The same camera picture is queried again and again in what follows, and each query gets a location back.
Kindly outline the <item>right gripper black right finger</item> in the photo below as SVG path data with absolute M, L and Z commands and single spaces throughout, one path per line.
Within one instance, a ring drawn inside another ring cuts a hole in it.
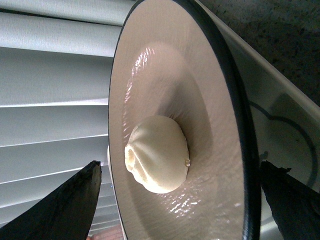
M 268 161 L 260 165 L 261 186 L 285 240 L 320 238 L 320 194 Z

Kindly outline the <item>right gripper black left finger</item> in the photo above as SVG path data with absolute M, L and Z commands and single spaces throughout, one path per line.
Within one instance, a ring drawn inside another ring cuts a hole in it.
M 0 229 L 2 240 L 85 240 L 102 182 L 101 164 L 92 161 Z

